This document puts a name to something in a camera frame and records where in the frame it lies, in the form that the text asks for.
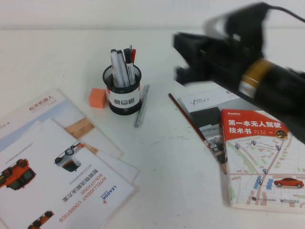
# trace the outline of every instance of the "red book cover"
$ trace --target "red book cover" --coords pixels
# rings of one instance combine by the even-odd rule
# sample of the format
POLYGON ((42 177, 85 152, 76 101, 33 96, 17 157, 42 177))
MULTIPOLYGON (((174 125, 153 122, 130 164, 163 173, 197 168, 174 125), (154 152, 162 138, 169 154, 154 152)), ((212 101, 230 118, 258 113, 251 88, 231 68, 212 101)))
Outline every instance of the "red book cover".
POLYGON ((222 110, 231 206, 305 213, 305 145, 263 111, 222 110))

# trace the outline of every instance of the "marker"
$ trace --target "marker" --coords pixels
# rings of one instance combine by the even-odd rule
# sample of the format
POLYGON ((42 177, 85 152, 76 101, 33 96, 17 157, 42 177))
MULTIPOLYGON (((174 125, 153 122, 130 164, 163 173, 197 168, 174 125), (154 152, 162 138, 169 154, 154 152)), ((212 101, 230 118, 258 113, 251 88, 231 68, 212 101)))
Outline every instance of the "marker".
POLYGON ((122 77, 122 71, 119 65, 118 53, 115 49, 111 50, 111 65, 112 65, 112 74, 113 74, 113 85, 115 87, 124 87, 124 81, 122 77))
POLYGON ((136 52, 137 52, 136 49, 132 49, 132 63, 134 63, 136 52))
POLYGON ((118 59, 119 59, 119 66, 122 71, 122 78, 124 81, 124 86, 128 87, 128 86, 130 86, 130 83, 129 83, 129 79, 128 79, 128 75, 127 75, 127 71, 126 71, 124 55, 122 53, 122 50, 118 50, 117 53, 118 53, 118 59))
POLYGON ((131 85, 135 84, 134 68, 132 64, 132 53, 130 49, 124 49, 124 55, 126 60, 126 68, 128 73, 129 82, 131 85))

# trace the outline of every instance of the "white wall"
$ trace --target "white wall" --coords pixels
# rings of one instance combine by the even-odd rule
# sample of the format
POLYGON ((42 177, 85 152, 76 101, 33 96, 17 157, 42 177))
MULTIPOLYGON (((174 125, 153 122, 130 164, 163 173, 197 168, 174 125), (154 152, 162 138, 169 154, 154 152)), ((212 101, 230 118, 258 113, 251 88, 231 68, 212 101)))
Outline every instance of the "white wall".
MULTIPOLYGON (((0 0, 0 29, 181 29, 255 0, 0 0)), ((304 0, 266 0, 305 17, 304 0)), ((302 27, 274 11, 268 26, 302 27)))

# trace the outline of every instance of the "black mesh pen holder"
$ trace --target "black mesh pen holder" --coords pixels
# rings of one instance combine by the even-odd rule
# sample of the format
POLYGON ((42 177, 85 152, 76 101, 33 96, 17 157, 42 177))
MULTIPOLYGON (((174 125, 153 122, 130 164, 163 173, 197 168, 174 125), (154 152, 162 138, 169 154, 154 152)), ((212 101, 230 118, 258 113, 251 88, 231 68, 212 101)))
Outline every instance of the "black mesh pen holder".
POLYGON ((140 81, 142 74, 133 66, 136 83, 128 87, 115 87, 111 65, 103 72, 103 81, 107 86, 107 97, 110 109, 118 115, 131 115, 141 107, 140 81))

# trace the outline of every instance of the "orange eraser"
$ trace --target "orange eraser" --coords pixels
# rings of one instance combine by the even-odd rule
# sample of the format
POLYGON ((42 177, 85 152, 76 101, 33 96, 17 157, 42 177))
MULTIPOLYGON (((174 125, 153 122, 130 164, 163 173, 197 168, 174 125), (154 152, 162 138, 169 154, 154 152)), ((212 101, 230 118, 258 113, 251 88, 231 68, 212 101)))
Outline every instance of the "orange eraser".
POLYGON ((90 107, 104 108, 107 103, 106 90, 99 88, 92 88, 89 95, 90 107))

